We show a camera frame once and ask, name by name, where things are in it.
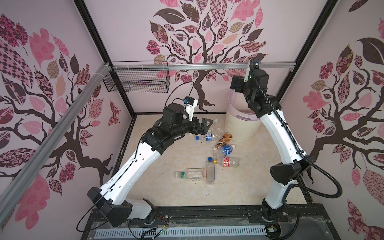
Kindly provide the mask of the clear square plastic bottle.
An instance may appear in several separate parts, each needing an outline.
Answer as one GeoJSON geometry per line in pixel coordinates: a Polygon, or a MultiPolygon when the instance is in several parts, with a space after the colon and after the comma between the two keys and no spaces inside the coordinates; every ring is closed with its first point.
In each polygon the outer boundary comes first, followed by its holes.
{"type": "Polygon", "coordinates": [[[206,183],[213,185],[215,181],[215,164],[213,158],[209,157],[206,164],[206,183]]]}

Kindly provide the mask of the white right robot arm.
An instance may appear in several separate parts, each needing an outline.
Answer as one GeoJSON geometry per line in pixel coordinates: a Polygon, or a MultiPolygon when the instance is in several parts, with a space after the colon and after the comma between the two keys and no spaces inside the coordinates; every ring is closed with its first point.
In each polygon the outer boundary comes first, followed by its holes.
{"type": "Polygon", "coordinates": [[[267,128],[281,156],[281,162],[270,167],[273,182],[261,208],[262,218],[272,222],[283,212],[283,205],[298,176],[310,165],[302,157],[304,150],[295,146],[295,138],[288,133],[279,101],[266,93],[268,80],[269,75],[264,70],[252,69],[244,77],[233,76],[230,89],[244,95],[248,108],[267,128]]]}

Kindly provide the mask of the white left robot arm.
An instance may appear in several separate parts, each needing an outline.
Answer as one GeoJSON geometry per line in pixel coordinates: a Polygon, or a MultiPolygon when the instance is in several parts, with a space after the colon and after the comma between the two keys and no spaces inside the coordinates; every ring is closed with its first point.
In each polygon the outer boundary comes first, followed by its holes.
{"type": "Polygon", "coordinates": [[[165,118],[157,120],[140,138],[137,149],[120,170],[100,188],[92,187],[87,195],[103,217],[113,227],[118,227],[127,220],[141,219],[151,223],[157,208],[149,200],[127,200],[127,195],[145,172],[165,150],[187,133],[205,135],[211,125],[211,119],[166,122],[165,118]]]}

